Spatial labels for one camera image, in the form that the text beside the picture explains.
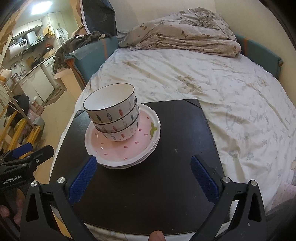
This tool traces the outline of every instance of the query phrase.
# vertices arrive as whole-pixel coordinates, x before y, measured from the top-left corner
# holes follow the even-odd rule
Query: bed sheet
[[[234,182],[255,179],[266,211],[271,209],[279,186],[291,183],[291,163],[296,157],[296,109],[281,84],[247,57],[172,49],[117,49],[91,77],[74,114],[83,109],[83,101],[90,93],[120,82],[132,84],[141,103],[197,98],[225,175]]]

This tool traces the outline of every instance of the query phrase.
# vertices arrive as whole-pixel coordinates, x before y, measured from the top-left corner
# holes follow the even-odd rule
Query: stack of bowls
[[[89,95],[83,103],[96,129],[111,141],[123,141],[139,127],[135,88],[127,83],[108,85]]]

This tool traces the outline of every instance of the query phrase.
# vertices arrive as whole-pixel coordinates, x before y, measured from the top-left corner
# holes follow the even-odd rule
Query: blue gripper pad
[[[12,151],[12,157],[14,159],[19,159],[22,155],[33,150],[33,146],[31,143],[26,143]]]
[[[73,205],[79,202],[84,191],[86,190],[91,178],[96,172],[97,162],[95,157],[91,157],[86,165],[82,168],[76,179],[69,187],[68,202]]]
[[[190,167],[209,202],[216,204],[219,201],[219,190],[209,173],[195,156],[191,158]]]

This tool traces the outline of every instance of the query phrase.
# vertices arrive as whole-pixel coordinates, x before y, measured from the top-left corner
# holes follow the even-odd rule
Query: human hand
[[[161,231],[154,231],[150,234],[148,241],[165,241],[165,236]]]
[[[17,225],[20,225],[20,221],[22,218],[22,209],[24,206],[24,202],[25,202],[25,195],[23,194],[23,192],[17,188],[17,196],[15,198],[15,203],[17,205],[17,213],[14,216],[13,220]],[[10,215],[9,209],[6,206],[0,205],[0,215],[3,218],[7,218]]]

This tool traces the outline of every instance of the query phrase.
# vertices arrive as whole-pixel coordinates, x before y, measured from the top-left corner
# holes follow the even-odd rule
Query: kitchen
[[[55,51],[78,28],[70,0],[31,0],[12,29],[2,66],[12,71],[7,84],[13,95],[25,94],[46,106],[66,90],[54,79]]]

